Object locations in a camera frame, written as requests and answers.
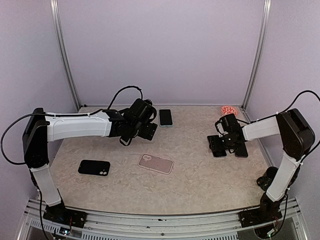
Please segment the pink clear phone case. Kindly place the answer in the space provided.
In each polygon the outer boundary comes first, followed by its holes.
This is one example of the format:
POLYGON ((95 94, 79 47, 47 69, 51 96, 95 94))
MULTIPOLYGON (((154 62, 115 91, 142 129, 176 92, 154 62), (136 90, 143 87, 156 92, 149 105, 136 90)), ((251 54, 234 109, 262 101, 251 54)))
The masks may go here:
POLYGON ((137 165, 153 172, 168 175, 172 171, 174 162, 170 159, 145 153, 140 157, 137 165))

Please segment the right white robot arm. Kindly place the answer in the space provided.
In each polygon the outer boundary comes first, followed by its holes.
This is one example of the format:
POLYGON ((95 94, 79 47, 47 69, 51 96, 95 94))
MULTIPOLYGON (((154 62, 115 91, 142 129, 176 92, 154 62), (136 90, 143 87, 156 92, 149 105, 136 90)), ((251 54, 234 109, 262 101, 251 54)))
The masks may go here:
POLYGON ((277 211, 305 158, 314 151, 316 135, 297 108, 258 119, 244 126, 236 116, 227 114, 215 122, 216 135, 207 136, 215 158, 233 154, 248 157, 246 144, 258 140, 269 160, 278 164, 270 186, 260 199, 256 218, 266 222, 277 211))

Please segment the black phone silver edge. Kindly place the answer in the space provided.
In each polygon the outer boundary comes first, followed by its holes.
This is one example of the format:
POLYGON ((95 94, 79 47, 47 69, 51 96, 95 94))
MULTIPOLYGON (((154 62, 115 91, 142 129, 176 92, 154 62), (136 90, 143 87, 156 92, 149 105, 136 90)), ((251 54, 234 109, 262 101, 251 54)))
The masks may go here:
POLYGON ((225 150, 221 150, 221 151, 213 150, 212 154, 214 158, 224 158, 227 156, 227 153, 225 150))

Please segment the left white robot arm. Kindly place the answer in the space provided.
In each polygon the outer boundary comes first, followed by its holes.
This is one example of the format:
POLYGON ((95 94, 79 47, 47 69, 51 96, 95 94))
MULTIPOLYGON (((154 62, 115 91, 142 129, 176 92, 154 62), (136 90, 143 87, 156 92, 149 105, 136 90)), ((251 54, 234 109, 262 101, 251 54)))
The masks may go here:
POLYGON ((98 109, 85 113, 51 113, 36 108, 22 135, 24 162, 42 199, 51 207, 49 212, 63 223, 70 211, 62 205, 63 199, 52 177, 48 144, 66 139, 102 137, 118 138, 129 146, 136 137, 151 141, 157 124, 157 110, 149 99, 136 99, 130 107, 98 109))

